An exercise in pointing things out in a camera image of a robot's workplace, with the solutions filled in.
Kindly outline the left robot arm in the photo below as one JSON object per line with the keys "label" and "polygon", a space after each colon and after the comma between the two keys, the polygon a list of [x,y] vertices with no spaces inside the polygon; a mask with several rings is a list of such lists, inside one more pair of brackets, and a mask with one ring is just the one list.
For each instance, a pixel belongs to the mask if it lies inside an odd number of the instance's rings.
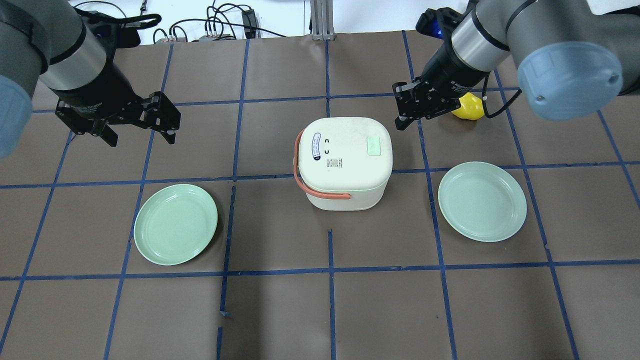
{"label": "left robot arm", "polygon": [[176,141],[181,113],[161,91],[136,94],[114,63],[115,51],[140,44],[138,31],[160,14],[115,18],[66,0],[1,2],[1,157],[18,146],[34,111],[38,82],[58,97],[55,115],[76,135],[116,146],[113,125],[134,125]]}

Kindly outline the green plate near right arm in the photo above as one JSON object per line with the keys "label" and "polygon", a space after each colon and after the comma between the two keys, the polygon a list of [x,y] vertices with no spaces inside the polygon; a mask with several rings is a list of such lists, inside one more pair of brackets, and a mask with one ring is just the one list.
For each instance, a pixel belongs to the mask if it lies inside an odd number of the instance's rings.
{"label": "green plate near right arm", "polygon": [[470,161],[448,170],[438,187],[439,209],[467,239],[496,243],[523,227],[528,204],[518,181],[501,167]]}

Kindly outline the green plate near left arm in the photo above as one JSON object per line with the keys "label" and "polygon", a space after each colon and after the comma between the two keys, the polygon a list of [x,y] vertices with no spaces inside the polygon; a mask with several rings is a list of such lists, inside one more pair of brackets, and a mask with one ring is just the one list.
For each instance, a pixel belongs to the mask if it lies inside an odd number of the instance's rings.
{"label": "green plate near left arm", "polygon": [[138,211],[133,239],[147,261],[162,266],[184,264],[211,243],[218,227],[218,207],[199,186],[175,184],[155,192]]}

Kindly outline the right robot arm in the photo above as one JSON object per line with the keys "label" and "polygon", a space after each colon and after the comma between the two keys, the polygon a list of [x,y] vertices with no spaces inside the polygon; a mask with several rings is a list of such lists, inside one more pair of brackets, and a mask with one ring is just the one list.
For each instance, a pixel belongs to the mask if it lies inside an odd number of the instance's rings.
{"label": "right robot arm", "polygon": [[597,14],[587,0],[471,0],[428,9],[415,27],[442,44],[411,82],[392,85],[402,131],[462,107],[508,57],[519,95],[549,121],[587,116],[639,94],[639,3]]}

